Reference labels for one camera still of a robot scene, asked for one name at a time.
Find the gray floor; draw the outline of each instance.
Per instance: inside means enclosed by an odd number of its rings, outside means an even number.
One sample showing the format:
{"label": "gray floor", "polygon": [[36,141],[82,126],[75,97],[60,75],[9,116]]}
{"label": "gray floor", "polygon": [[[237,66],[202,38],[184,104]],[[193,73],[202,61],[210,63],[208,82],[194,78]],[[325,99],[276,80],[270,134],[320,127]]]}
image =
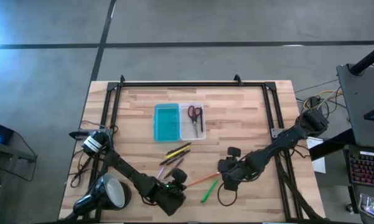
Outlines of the gray floor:
{"label": "gray floor", "polygon": [[[98,43],[109,0],[0,1],[0,44]],[[374,0],[118,0],[108,43],[193,41],[374,40]],[[98,80],[293,81],[295,90],[336,78],[374,45],[106,49]],[[54,221],[97,49],[0,50],[0,123],[20,132],[39,155],[35,179],[11,178],[3,223]],[[302,91],[306,98],[338,83]],[[330,116],[325,138],[349,128],[347,112]],[[341,155],[327,157],[337,175],[317,175],[327,217],[359,222],[348,203]]]}

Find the wooden table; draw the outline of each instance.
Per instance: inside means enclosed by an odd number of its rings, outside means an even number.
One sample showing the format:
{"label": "wooden table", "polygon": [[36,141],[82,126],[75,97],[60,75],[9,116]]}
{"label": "wooden table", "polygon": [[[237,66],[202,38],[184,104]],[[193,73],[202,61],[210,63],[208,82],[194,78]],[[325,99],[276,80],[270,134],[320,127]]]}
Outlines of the wooden table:
{"label": "wooden table", "polygon": [[[290,128],[299,111],[289,80],[275,81],[286,128]],[[83,114],[84,120],[100,122],[103,102],[108,82],[93,82]],[[191,153],[185,156],[180,168],[188,175],[186,184],[217,171],[217,162],[227,155],[227,147],[235,146],[246,154],[263,148],[271,143],[263,91],[258,87],[132,87],[121,89],[116,125],[119,131],[114,136],[115,149],[122,158],[141,173],[156,176],[158,164],[164,154],[181,146],[184,142],[156,143],[153,140],[152,116],[158,103],[182,103],[201,101],[204,103],[206,133],[203,141],[194,141]],[[108,112],[108,124],[112,108]],[[271,111],[275,109],[271,101]],[[94,128],[82,124],[82,128]],[[303,154],[308,152],[297,148]],[[72,161],[70,172],[77,170],[79,157]],[[316,177],[310,158],[292,156],[294,173],[299,191],[321,216],[325,217],[320,199]],[[279,183],[274,159],[266,166],[261,177],[251,183],[241,183],[238,200],[231,207],[223,207],[217,201],[217,187],[205,203],[200,203],[203,195],[213,182],[208,180],[185,190],[187,199],[174,215],[168,217],[159,207],[142,203],[132,183],[112,168],[109,172],[129,184],[133,196],[130,204],[121,211],[103,211],[102,222],[280,222],[284,221]],[[69,177],[59,217],[66,217],[76,200],[87,190],[89,172],[82,176],[79,187],[69,187]],[[234,192],[222,190],[220,196],[224,203],[233,200]],[[292,216],[294,208],[291,193],[288,192]]]}

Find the clear plastic container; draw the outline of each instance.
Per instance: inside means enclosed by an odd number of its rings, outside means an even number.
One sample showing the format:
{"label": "clear plastic container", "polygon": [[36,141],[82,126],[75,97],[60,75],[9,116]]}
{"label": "clear plastic container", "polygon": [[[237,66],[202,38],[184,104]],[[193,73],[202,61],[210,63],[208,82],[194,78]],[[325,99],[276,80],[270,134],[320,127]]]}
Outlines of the clear plastic container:
{"label": "clear plastic container", "polygon": [[[191,118],[188,116],[190,106],[200,107],[202,115],[197,119],[197,131]],[[183,141],[203,140],[206,138],[205,110],[202,102],[180,103],[180,138]]]}
{"label": "clear plastic container", "polygon": [[180,113],[177,103],[158,104],[154,113],[154,139],[172,142],[180,139]]}

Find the rgb keyboard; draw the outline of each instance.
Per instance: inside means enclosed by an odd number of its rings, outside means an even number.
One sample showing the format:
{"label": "rgb keyboard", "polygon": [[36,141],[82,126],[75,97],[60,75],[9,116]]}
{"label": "rgb keyboard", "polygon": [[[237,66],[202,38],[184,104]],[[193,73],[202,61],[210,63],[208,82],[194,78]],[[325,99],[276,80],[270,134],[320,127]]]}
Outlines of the rgb keyboard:
{"label": "rgb keyboard", "polygon": [[349,152],[351,182],[374,186],[374,156]]}

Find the teal plastic container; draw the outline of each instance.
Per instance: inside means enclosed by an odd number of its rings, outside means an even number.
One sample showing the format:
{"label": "teal plastic container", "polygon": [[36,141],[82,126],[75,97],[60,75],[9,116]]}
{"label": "teal plastic container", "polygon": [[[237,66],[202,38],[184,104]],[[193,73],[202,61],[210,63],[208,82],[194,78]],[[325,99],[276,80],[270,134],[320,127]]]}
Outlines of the teal plastic container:
{"label": "teal plastic container", "polygon": [[180,139],[180,112],[177,103],[155,106],[154,139],[158,142],[172,142]]}

